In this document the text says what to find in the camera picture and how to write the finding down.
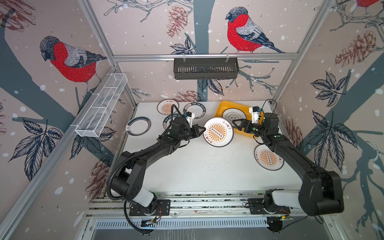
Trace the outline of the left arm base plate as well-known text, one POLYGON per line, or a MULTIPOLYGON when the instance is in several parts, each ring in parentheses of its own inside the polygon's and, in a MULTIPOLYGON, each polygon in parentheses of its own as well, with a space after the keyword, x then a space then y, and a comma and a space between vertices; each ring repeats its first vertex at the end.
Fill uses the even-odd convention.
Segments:
POLYGON ((130 217, 141 216, 168 216, 170 214, 170 200, 153 200, 148 207, 144 207, 138 203, 133 203, 130 207, 130 217))

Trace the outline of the white flower plate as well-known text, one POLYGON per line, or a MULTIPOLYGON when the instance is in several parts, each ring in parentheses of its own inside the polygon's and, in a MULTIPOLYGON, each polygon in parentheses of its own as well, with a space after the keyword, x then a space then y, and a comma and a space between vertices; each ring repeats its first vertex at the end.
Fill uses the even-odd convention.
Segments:
POLYGON ((234 109, 234 108, 231 108, 231 109, 227 109, 223 112, 223 116, 222 116, 224 119, 228 120, 228 121, 233 121, 233 120, 239 120, 239 119, 246 119, 247 116, 246 114, 239 110, 239 109, 234 109))

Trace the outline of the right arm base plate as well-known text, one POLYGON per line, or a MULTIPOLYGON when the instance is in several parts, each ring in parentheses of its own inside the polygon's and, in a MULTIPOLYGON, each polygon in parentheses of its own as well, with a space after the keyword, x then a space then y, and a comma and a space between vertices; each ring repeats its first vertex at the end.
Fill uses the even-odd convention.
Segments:
POLYGON ((251 215, 290 215, 290 208, 276 205, 273 200, 261 198, 248 199, 251 215))

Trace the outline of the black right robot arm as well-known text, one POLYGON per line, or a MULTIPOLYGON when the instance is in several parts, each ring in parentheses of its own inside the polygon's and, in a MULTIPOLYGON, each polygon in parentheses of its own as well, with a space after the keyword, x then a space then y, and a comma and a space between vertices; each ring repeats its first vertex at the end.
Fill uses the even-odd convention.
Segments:
POLYGON ((309 216, 337 214, 344 211, 344 198, 340 176, 326 171, 302 154, 290 140, 279 133, 276 114, 266 113, 263 123, 251 120, 233 120, 239 131, 260 137, 263 144, 282 157, 302 180, 298 194, 300 208, 309 216))

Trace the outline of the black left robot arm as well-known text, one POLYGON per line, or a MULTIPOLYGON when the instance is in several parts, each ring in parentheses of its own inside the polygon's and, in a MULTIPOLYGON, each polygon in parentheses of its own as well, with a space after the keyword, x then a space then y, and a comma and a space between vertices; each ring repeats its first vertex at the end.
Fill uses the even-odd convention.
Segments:
POLYGON ((182 141, 189 142, 206 131, 205 127, 191 125, 191 120, 187 115, 176 117, 170 121, 154 145, 134 153, 123 152, 107 180, 107 195, 110 200, 124 200, 139 205, 146 214, 154 213, 157 196, 143 187, 146 170, 156 161, 181 148, 182 141))

